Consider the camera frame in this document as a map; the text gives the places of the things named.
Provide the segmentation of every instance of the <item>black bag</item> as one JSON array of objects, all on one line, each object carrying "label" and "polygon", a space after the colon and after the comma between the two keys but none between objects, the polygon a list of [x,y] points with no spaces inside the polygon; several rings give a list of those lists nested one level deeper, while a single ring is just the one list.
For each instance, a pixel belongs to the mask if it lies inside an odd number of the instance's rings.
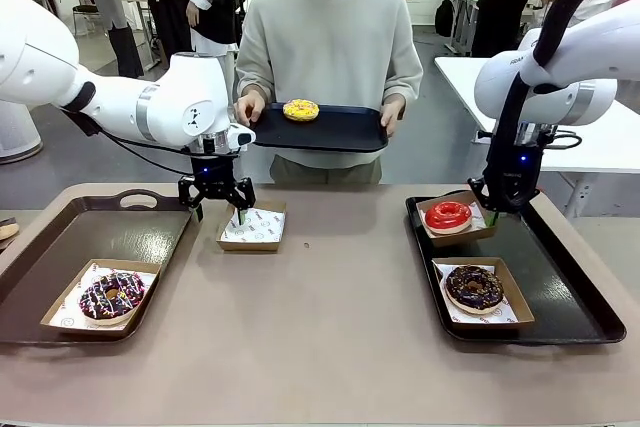
[{"label": "black bag", "polygon": [[453,4],[450,0],[443,0],[436,10],[436,32],[443,37],[450,37],[452,28]]}]

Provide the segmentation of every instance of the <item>black tray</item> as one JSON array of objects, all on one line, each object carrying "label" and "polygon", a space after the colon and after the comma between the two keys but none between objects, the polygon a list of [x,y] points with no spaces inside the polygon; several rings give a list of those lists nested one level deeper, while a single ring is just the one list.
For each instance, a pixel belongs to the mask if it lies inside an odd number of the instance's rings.
[{"label": "black tray", "polygon": [[[122,205],[131,196],[156,205]],[[113,343],[133,335],[152,304],[166,267],[191,218],[177,198],[148,190],[73,199],[0,275],[0,344],[59,346]],[[67,334],[40,320],[91,259],[161,264],[148,300],[122,337]]]},{"label": "black tray", "polygon": [[[535,209],[498,220],[490,239],[436,249],[420,221],[411,197],[409,222],[424,261],[427,278],[444,329],[459,340],[525,345],[606,344],[620,342],[627,330],[602,294],[582,271]],[[522,291],[535,322],[518,329],[457,328],[439,288],[431,259],[438,257],[501,257]]]},{"label": "black tray", "polygon": [[282,113],[284,104],[271,104],[251,128],[256,145],[330,152],[377,152],[389,143],[380,125],[380,112],[364,107],[321,105],[311,122],[295,122]]}]

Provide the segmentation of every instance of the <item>red icing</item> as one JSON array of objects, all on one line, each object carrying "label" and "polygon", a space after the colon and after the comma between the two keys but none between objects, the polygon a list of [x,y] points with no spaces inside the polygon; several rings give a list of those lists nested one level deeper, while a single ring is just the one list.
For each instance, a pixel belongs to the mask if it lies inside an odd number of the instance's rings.
[{"label": "red icing", "polygon": [[471,209],[460,202],[441,202],[431,207],[425,222],[434,229],[452,229],[469,221]]}]

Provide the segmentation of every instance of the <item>person holding tray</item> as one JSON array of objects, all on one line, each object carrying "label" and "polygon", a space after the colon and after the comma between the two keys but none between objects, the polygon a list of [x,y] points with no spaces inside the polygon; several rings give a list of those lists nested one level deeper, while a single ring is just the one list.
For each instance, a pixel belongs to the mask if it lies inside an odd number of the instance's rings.
[{"label": "person holding tray", "polygon": [[[306,99],[380,111],[389,136],[423,75],[405,0],[253,0],[237,71],[236,115],[247,126],[268,103]],[[377,184],[380,154],[278,149],[271,177]]]}]

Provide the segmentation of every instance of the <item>chocolate donut with sprinkles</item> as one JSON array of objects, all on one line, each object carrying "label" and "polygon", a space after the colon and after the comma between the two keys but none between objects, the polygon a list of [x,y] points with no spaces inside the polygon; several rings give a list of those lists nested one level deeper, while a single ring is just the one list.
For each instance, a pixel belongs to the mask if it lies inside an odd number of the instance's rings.
[{"label": "chocolate donut with sprinkles", "polygon": [[475,265],[457,267],[447,277],[445,290],[449,300],[469,314],[489,314],[504,298],[500,279]]},{"label": "chocolate donut with sprinkles", "polygon": [[116,325],[128,320],[144,297],[138,274],[114,272],[100,277],[78,301],[80,310],[94,325]]}]

